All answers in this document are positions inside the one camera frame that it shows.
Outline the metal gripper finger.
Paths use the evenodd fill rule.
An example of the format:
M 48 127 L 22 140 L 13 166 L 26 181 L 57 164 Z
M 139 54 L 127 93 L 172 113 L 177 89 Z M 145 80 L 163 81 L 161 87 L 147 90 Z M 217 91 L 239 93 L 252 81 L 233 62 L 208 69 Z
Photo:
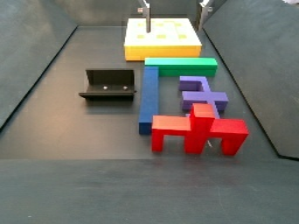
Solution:
M 140 7 L 137 12 L 143 14 L 145 19 L 145 32 L 151 32 L 151 4 L 145 0 L 137 0 Z
M 199 3 L 200 6 L 200 20 L 199 20 L 199 29 L 201 29 L 204 21 L 208 17 L 208 14 L 212 12 L 212 2 L 213 0 L 201 0 Z

